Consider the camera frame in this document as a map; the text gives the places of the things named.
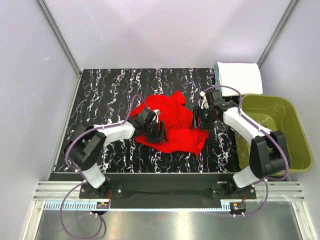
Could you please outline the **red t-shirt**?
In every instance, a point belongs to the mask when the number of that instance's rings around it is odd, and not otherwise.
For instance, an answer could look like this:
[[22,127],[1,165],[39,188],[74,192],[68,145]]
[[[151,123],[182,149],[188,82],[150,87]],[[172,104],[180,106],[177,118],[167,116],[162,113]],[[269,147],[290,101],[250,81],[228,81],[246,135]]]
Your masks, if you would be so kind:
[[159,120],[164,121],[168,142],[147,142],[145,135],[137,136],[135,140],[145,146],[157,149],[163,153],[177,151],[190,152],[199,155],[209,138],[207,130],[190,129],[193,119],[192,111],[185,108],[186,99],[181,91],[171,96],[150,95],[146,98],[146,105],[151,110],[160,110]]

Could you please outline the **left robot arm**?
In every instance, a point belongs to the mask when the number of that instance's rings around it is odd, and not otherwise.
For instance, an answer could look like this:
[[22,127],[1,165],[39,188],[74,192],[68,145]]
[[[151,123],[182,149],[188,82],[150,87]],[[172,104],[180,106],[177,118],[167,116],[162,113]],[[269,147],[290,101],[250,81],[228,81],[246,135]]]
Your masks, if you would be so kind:
[[148,144],[167,143],[165,123],[160,120],[160,115],[159,109],[151,110],[145,107],[139,114],[128,116],[118,123],[82,123],[78,126],[64,153],[66,160],[75,165],[95,197],[103,198],[108,193],[109,180],[97,164],[104,145],[136,137],[145,137]]

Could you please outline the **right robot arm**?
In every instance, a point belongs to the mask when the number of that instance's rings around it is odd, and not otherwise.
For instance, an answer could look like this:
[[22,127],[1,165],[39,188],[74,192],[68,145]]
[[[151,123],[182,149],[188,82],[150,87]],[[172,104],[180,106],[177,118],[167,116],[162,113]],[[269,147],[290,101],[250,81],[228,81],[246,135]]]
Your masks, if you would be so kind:
[[250,185],[275,180],[274,174],[284,171],[281,180],[288,176],[290,160],[283,132],[271,131],[258,124],[233,101],[208,107],[195,106],[190,128],[209,130],[216,121],[232,127],[250,143],[250,153],[248,166],[235,173],[220,188],[213,188],[214,193],[236,199]]

